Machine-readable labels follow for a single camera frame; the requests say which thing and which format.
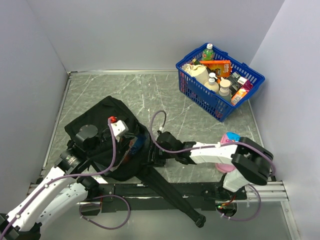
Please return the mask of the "Jane Eyre paperback book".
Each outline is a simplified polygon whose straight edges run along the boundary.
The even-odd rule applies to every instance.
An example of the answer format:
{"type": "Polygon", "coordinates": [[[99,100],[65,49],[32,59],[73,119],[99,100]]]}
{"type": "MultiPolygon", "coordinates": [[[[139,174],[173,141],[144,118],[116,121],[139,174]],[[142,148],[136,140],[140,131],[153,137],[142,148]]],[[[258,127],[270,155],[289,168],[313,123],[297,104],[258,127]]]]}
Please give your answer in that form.
{"type": "Polygon", "coordinates": [[[135,155],[144,145],[145,141],[146,141],[145,135],[139,134],[138,136],[135,136],[129,144],[130,146],[129,154],[131,156],[135,155]]]}

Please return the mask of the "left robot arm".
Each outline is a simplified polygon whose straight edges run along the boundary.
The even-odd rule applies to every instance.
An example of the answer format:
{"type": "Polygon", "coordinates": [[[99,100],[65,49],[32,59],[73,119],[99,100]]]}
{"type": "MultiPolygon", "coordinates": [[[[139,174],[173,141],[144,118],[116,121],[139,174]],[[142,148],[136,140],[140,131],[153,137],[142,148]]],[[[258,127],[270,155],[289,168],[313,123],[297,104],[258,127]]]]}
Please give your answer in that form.
{"type": "Polygon", "coordinates": [[[72,142],[61,153],[57,163],[43,181],[17,207],[0,216],[0,238],[6,240],[38,240],[41,227],[83,200],[93,201],[99,195],[96,176],[107,173],[116,161],[116,142],[128,131],[120,121],[106,127],[98,124],[68,124],[65,131],[72,142]],[[97,173],[84,173],[91,165],[93,150],[111,151],[109,166],[97,173]]]}

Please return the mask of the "Little Women paperback book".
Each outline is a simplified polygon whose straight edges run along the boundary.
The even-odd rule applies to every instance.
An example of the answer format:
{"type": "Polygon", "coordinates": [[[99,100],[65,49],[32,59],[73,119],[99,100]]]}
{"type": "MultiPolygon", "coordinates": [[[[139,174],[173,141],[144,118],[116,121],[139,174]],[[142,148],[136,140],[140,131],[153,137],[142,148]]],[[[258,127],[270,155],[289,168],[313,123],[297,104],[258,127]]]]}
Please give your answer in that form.
{"type": "Polygon", "coordinates": [[[123,139],[116,142],[116,158],[110,171],[115,171],[121,164],[126,163],[132,155],[132,148],[136,143],[136,139],[123,139]]]}

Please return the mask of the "pink pencil case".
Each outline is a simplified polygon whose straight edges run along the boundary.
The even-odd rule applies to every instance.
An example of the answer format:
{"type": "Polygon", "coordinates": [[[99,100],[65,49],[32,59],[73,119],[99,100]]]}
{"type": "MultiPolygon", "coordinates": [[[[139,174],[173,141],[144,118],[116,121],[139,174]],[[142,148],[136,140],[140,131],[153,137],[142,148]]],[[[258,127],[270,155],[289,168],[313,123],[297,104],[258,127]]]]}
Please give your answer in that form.
{"type": "MultiPolygon", "coordinates": [[[[229,142],[238,142],[240,140],[240,136],[234,132],[226,132],[221,140],[221,144],[229,143],[229,142]]],[[[232,164],[224,164],[224,163],[215,163],[215,168],[221,173],[229,173],[232,172],[235,167],[232,164]]]]}

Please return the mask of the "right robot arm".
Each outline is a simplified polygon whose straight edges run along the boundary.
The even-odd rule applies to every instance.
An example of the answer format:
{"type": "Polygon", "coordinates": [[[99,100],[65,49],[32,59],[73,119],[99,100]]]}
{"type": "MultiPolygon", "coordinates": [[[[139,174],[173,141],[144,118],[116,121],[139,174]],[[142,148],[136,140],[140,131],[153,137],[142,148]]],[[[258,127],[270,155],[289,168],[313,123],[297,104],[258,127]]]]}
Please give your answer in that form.
{"type": "Polygon", "coordinates": [[[155,140],[152,133],[150,137],[165,159],[173,158],[184,165],[213,163],[233,166],[234,170],[224,175],[218,187],[223,199],[230,199],[249,184],[265,186],[270,174],[276,173],[273,154],[247,137],[216,144],[181,142],[170,132],[163,132],[160,140],[155,140]]]}

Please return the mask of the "black backpack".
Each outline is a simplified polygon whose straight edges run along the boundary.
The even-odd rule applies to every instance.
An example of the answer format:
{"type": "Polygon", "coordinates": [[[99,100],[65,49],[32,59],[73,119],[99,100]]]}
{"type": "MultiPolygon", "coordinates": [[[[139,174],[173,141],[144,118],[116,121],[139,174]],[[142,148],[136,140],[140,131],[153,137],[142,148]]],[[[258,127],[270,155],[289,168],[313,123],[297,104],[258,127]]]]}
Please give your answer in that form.
{"type": "MultiPolygon", "coordinates": [[[[97,124],[99,127],[106,127],[109,123],[109,117],[116,117],[118,120],[124,121],[128,127],[128,132],[120,138],[120,141],[125,139],[132,140],[139,134],[145,135],[146,140],[141,149],[135,155],[131,155],[126,163],[121,164],[115,171],[109,170],[101,176],[122,182],[132,177],[137,177],[169,204],[190,217],[196,226],[199,228],[203,227],[206,222],[205,216],[194,210],[153,166],[147,165],[149,150],[151,148],[150,132],[144,125],[139,123],[135,115],[121,100],[107,96],[68,125],[75,127],[77,124],[97,124]]],[[[109,166],[111,162],[112,155],[110,150],[103,152],[91,151],[89,155],[92,157],[91,165],[95,168],[109,166]]]]}

